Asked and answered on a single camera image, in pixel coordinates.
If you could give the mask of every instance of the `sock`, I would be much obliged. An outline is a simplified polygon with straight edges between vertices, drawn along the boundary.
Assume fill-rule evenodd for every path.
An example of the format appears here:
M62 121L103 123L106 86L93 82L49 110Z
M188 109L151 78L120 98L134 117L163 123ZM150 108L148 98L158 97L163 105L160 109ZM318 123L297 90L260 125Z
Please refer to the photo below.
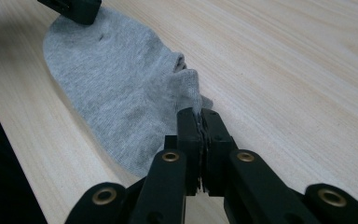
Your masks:
M186 69L148 27L101 8L91 26L59 17L43 46L55 80L108 154L135 175L147 175L176 113L198 114L212 102L200 95L197 71Z

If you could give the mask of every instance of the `wooden table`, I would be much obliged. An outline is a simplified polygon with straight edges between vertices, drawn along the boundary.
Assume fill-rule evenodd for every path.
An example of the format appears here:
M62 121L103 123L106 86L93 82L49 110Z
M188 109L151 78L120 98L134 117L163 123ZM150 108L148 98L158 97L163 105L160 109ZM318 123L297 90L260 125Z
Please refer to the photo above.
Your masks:
M291 188L324 182L358 199L358 1L106 0L154 29L200 74L240 148ZM0 121L49 223L91 186L137 177L111 161L51 78L58 14L0 1ZM222 200L187 201L188 223L225 223Z

